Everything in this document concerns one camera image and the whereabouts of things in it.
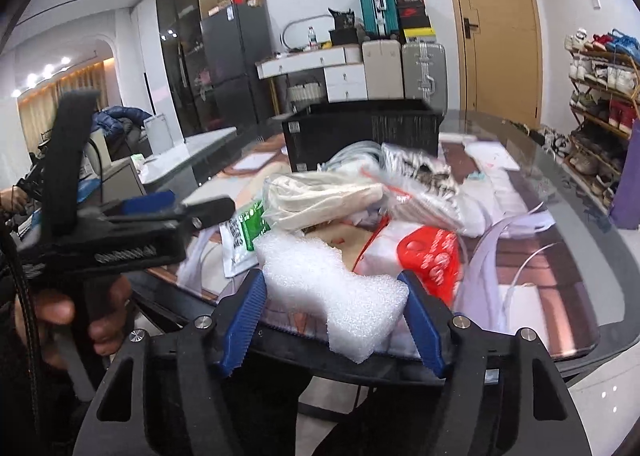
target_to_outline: human hand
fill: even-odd
[[[0,207],[11,213],[18,213],[24,210],[29,197],[24,190],[18,187],[9,187],[0,191]]]
[[[119,277],[111,286],[110,296],[113,313],[92,322],[89,325],[89,336],[94,340],[95,352],[98,355],[113,355],[124,339],[123,328],[127,319],[125,303],[131,295],[131,285],[126,277]],[[66,370],[66,362],[60,356],[55,342],[49,335],[54,325],[69,325],[74,319],[76,309],[73,301],[62,293],[45,289],[33,298],[33,306],[38,321],[42,359],[54,368]],[[24,327],[24,316],[20,301],[15,298],[15,330],[26,345],[27,335]]]

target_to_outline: curtain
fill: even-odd
[[[98,108],[107,107],[107,85],[104,76],[104,64],[98,62],[74,71],[60,80],[49,84],[33,94],[18,99],[18,113],[22,123],[22,132],[30,152],[38,151],[38,144],[44,140],[44,134],[53,125],[60,96],[68,90],[96,89],[100,91]]]

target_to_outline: silver screw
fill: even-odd
[[[536,332],[533,331],[531,328],[524,328],[524,330],[522,330],[520,332],[520,336],[526,340],[526,341],[534,341],[536,340],[536,338],[538,338],[538,336],[536,335]]]
[[[212,323],[211,317],[208,315],[201,315],[196,320],[193,321],[193,324],[198,330],[206,330]]]
[[[456,315],[453,317],[453,325],[461,330],[466,330],[471,325],[471,321],[464,315]]]
[[[131,342],[140,342],[143,338],[145,338],[146,331],[145,330],[133,330],[129,334],[129,340]]]

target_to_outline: green and white packet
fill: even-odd
[[[220,224],[225,277],[235,277],[258,264],[254,239],[270,229],[262,219],[263,212],[262,201],[256,201],[237,211],[226,223]]]

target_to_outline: foam block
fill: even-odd
[[[329,348],[354,362],[366,360],[402,315],[409,295],[403,282],[351,273],[340,250],[321,239],[271,230],[254,246],[268,298],[326,321]]]

